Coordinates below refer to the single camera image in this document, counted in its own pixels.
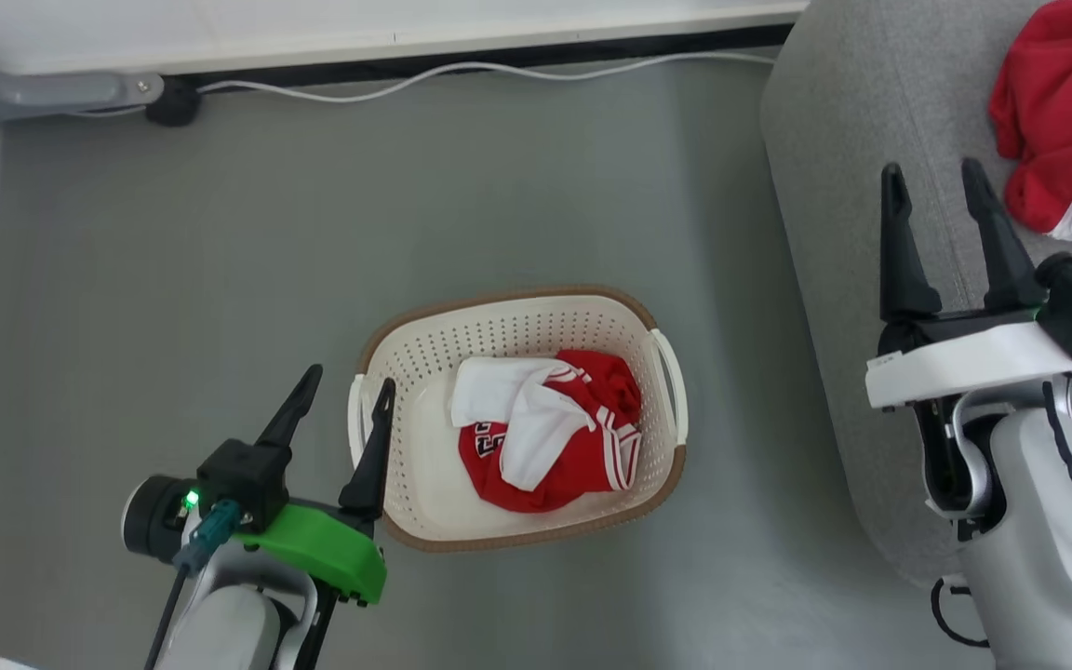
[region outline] gray floor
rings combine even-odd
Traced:
[[[681,487],[545,547],[384,539],[384,602],[339,610],[323,667],[989,667],[851,512],[758,136],[765,76],[477,74],[355,107],[214,96],[182,131],[0,128],[0,654],[136,667],[173,577],[118,539],[137,480],[255,436],[319,361],[289,487],[333,502],[375,327],[589,281],[680,353]]]

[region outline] teal connector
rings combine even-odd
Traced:
[[[235,534],[241,522],[242,508],[235,501],[218,501],[190,535],[188,544],[176,552],[172,559],[173,566],[185,569],[190,577],[196,577],[209,563],[209,559],[212,559],[218,547],[229,541],[230,535]]]

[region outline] clothing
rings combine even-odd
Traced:
[[[1018,159],[1004,198],[1028,228],[1072,241],[1072,0],[1033,13],[991,94],[1000,155]]]
[[[468,359],[459,369],[455,423],[485,419],[464,426],[458,444],[481,500],[536,512],[584,492],[629,489],[642,398],[626,362],[575,351],[559,353],[560,364],[536,360]],[[506,416],[501,399],[513,399]]]

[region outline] white cable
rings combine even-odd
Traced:
[[[724,51],[699,51],[696,54],[669,54],[668,56],[656,56],[654,59],[645,60],[635,60],[634,63],[626,63],[625,65],[617,65],[614,68],[600,69],[600,71],[591,71],[583,73],[574,74],[554,74],[545,73],[537,71],[528,71],[528,69],[515,68],[511,65],[504,65],[501,63],[483,63],[479,60],[465,60],[461,63],[447,63],[444,65],[438,65],[430,71],[422,72],[416,76],[410,77],[410,79],[404,79],[388,86],[388,88],[381,88],[379,90],[374,90],[371,93],[362,93],[361,95],[349,95],[345,98],[333,96],[333,95],[318,95],[316,93],[306,93],[302,90],[294,90],[289,88],[281,88],[281,86],[272,86],[269,84],[258,84],[258,81],[214,81],[214,84],[209,84],[203,86],[203,88],[197,88],[197,93],[209,93],[212,90],[221,90],[223,88],[249,88],[251,90],[264,90],[267,93],[277,93],[280,95],[286,95],[288,98],[297,98],[301,101],[311,102],[331,102],[331,103],[351,103],[351,102],[368,102],[374,101],[376,98],[383,98],[385,95],[390,95],[391,93],[399,92],[413,84],[418,84],[418,81],[423,81],[445,73],[451,72],[464,72],[464,71],[492,71],[501,72],[507,74],[513,74],[518,76],[531,77],[531,79],[540,79],[544,81],[585,81],[591,79],[598,79],[598,77],[610,76],[614,74],[629,73],[630,71],[638,71],[640,68],[647,68],[647,65],[658,65],[660,63],[673,62],[673,60],[740,60],[744,63],[760,63],[760,64],[775,64],[775,60],[768,59],[763,56],[751,56],[749,54],[727,54]],[[128,109],[115,109],[107,111],[77,111],[73,114],[75,117],[89,117],[89,118],[105,118],[105,117],[120,117],[122,115],[130,115],[133,111],[138,111],[143,109],[144,106],[128,107]]]

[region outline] white wall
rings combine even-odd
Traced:
[[[779,0],[0,0],[0,69],[163,73],[790,21]]]

